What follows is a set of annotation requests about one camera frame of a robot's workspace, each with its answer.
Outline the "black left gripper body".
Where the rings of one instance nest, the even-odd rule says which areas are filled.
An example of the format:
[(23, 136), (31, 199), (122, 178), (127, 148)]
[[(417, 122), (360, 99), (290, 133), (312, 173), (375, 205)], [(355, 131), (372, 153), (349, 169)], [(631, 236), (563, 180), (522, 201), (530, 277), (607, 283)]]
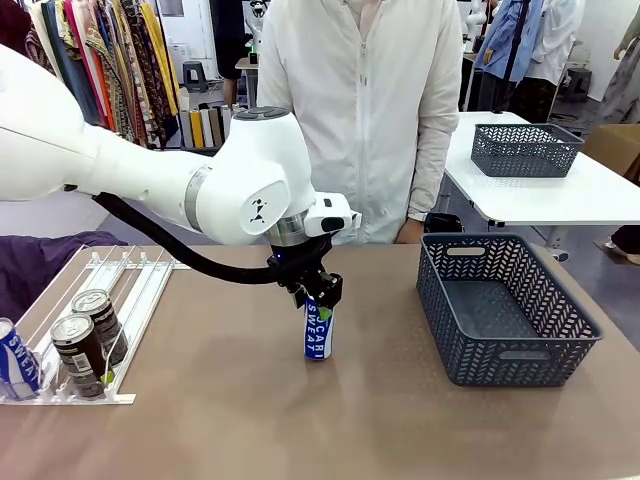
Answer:
[(330, 237), (313, 237), (295, 246), (271, 246), (269, 268), (275, 270), (276, 282), (292, 295), (302, 285), (307, 299), (317, 305), (336, 306), (342, 297), (343, 278), (325, 270), (322, 260), (332, 248)]

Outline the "person's left hand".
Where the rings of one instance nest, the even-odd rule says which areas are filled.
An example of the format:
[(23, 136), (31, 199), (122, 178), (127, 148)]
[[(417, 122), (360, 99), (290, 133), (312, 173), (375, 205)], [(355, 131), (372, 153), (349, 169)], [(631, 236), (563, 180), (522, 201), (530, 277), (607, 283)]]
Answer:
[(400, 228), (395, 239), (396, 244), (419, 244), (424, 235), (424, 221), (426, 217), (420, 219), (408, 217)]

